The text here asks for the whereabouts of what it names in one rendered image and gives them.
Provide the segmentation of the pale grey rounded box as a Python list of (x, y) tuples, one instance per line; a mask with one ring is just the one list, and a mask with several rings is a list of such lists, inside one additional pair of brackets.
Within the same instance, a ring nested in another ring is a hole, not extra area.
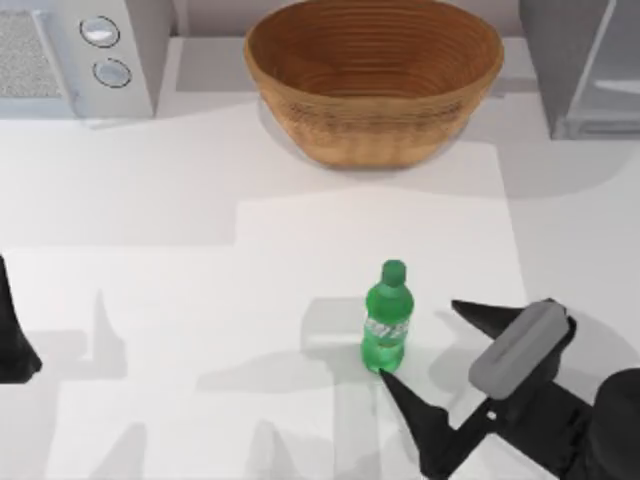
[(570, 332), (566, 308), (555, 301), (537, 301), (523, 309), (469, 369), (470, 383), (494, 400), (514, 394)]

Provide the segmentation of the green bottle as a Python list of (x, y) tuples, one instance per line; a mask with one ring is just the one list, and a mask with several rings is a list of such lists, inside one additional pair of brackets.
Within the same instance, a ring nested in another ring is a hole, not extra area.
[(367, 292), (360, 352), (363, 364), (374, 373), (394, 372), (403, 360), (415, 307), (406, 277), (403, 261), (387, 260), (381, 267), (379, 281)]

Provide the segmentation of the brown woven basket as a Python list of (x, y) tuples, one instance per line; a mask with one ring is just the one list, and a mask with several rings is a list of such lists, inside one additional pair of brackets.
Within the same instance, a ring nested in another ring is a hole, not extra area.
[(246, 33), (250, 76), (310, 159), (414, 166), (457, 135), (504, 63), (498, 31), (441, 0), (301, 0)]

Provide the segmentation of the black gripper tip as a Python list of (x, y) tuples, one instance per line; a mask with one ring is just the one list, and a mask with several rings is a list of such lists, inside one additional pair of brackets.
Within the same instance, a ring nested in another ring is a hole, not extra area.
[(42, 366), (18, 321), (6, 263), (0, 254), (0, 385), (26, 384)]

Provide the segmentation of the pale microwave oven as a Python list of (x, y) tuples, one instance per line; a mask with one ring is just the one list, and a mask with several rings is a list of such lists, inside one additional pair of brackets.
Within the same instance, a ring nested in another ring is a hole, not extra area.
[[(105, 16), (120, 39), (87, 43), (82, 20)], [(145, 119), (154, 116), (175, 26), (173, 0), (0, 0), (0, 119)], [(101, 85), (97, 61), (132, 73), (124, 88)]]

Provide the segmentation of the small round microwave knob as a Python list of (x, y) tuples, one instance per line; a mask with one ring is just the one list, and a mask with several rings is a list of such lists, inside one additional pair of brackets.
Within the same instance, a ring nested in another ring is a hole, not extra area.
[(107, 58), (97, 61), (92, 67), (94, 78), (103, 86), (120, 89), (126, 87), (132, 80), (129, 67), (120, 60)]

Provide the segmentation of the large round microwave knob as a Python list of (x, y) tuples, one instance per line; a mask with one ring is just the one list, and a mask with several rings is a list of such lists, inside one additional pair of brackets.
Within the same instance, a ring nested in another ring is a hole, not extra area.
[(87, 43), (98, 48), (111, 48), (120, 39), (118, 26), (105, 16), (82, 20), (79, 24), (79, 32)]

